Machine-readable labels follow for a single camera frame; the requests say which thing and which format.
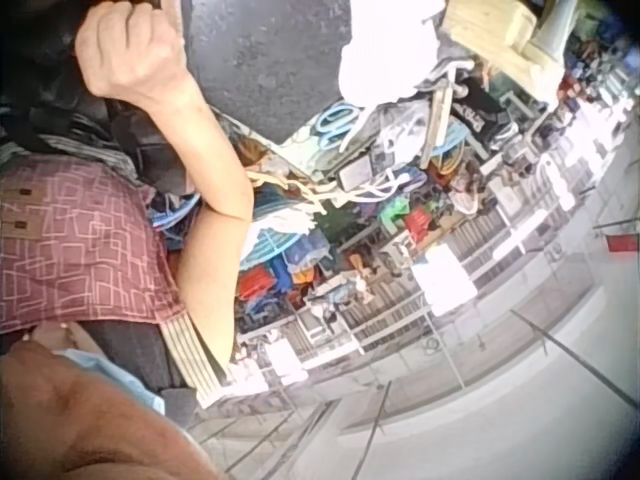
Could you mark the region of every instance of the red sign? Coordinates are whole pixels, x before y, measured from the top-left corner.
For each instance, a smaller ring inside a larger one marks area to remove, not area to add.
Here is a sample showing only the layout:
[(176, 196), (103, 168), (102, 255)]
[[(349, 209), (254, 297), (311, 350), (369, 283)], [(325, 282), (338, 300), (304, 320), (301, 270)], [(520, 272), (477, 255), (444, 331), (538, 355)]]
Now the red sign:
[(629, 233), (626, 235), (607, 235), (607, 247), (612, 253), (640, 252), (640, 234)]

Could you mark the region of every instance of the person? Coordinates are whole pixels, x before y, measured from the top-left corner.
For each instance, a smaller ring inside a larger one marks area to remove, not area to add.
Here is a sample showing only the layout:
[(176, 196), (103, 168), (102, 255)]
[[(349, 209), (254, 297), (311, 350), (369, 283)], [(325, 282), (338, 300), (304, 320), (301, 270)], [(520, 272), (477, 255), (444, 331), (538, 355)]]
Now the person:
[(165, 13), (100, 3), (75, 55), (93, 95), (150, 116), (204, 205), (174, 279), (139, 185), (107, 161), (116, 153), (51, 135), (40, 136), (55, 145), (48, 153), (3, 139), (2, 470), (21, 479), (218, 478), (158, 412), (180, 387), (210, 401), (215, 385), (203, 372), (229, 361), (252, 186)]

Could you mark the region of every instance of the blue face mask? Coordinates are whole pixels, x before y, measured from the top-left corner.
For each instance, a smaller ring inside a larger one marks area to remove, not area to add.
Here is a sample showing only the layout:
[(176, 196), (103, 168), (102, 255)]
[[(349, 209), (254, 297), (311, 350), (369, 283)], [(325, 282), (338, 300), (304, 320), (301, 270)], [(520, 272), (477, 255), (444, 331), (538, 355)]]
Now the blue face mask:
[(100, 355), (95, 355), (93, 353), (87, 353), (72, 348), (66, 350), (58, 350), (54, 353), (68, 358), (83, 370), (96, 372), (105, 376), (106, 378), (117, 384), (120, 388), (125, 390), (127, 393), (132, 395), (140, 403), (149, 408), (152, 408), (160, 415), (164, 416), (164, 400), (147, 390), (142, 382), (136, 377), (118, 367), (117, 365), (111, 363), (106, 358)]

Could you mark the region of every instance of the skin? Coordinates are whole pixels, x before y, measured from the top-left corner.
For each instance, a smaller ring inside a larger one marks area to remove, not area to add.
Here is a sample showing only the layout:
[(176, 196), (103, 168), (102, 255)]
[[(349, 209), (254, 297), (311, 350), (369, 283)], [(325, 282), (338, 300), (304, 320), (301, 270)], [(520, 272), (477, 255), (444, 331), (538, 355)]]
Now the skin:
[(76, 55), (94, 95), (149, 113), (207, 204), (186, 238), (176, 282), (193, 323), (224, 366), (233, 346), (235, 286), (253, 189), (186, 68), (184, 41), (148, 4), (104, 2), (80, 28)]
[(3, 478), (222, 478), (164, 417), (37, 342), (16, 343), (0, 372)]
[[(186, 69), (183, 46), (163, 12), (104, 2), (78, 32), (76, 56), (93, 94), (149, 113), (206, 202), (186, 239), (176, 282), (203, 340), (224, 364), (253, 190)], [(221, 478), (165, 418), (38, 343), (58, 345), (67, 337), (36, 332), (0, 359), (0, 458), (8, 478)]]

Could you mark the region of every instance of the white cloth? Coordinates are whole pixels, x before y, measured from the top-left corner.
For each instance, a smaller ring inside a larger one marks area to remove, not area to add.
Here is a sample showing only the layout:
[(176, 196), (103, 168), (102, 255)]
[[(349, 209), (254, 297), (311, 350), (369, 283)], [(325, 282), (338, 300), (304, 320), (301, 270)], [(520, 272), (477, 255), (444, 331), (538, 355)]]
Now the white cloth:
[(444, 0), (351, 0), (352, 38), (338, 77), (344, 99), (372, 107), (415, 94), (438, 61), (429, 19), (444, 7)]
[(280, 233), (299, 233), (307, 235), (316, 227), (313, 214), (304, 210), (302, 206), (293, 206), (270, 213), (264, 218), (251, 223), (242, 247), (241, 259), (245, 259), (258, 242), (262, 230), (271, 228)]

